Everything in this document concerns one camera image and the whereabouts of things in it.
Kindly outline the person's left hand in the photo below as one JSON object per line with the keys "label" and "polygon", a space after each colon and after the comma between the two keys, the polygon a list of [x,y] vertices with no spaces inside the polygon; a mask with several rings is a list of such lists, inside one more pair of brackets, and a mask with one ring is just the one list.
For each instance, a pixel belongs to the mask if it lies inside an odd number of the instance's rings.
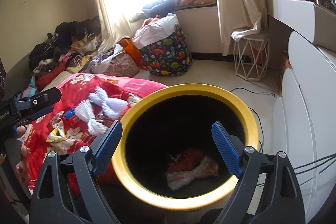
{"label": "person's left hand", "polygon": [[15,170],[19,176],[22,183],[27,184],[30,182],[31,177],[29,175],[29,164],[27,162],[27,157],[30,154],[30,149],[24,144],[21,146],[21,161],[15,167]]}

